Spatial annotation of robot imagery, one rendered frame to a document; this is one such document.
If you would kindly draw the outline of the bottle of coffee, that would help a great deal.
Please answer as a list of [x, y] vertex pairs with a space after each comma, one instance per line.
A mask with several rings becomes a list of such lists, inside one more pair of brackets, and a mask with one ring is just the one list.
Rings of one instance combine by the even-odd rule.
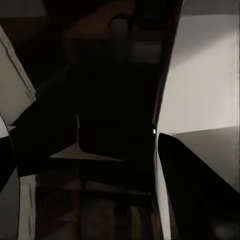
[[171, 240], [158, 124], [185, 0], [0, 0], [15, 240]]

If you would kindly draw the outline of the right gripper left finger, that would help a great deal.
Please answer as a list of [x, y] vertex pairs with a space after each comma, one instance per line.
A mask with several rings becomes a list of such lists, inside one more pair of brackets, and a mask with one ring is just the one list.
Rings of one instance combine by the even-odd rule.
[[16, 167], [16, 155], [10, 137], [0, 138], [0, 193]]

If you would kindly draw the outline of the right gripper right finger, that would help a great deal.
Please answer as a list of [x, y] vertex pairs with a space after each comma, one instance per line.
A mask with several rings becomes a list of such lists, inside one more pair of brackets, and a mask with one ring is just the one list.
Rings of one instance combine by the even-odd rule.
[[178, 138], [157, 137], [180, 240], [240, 240], [240, 193]]

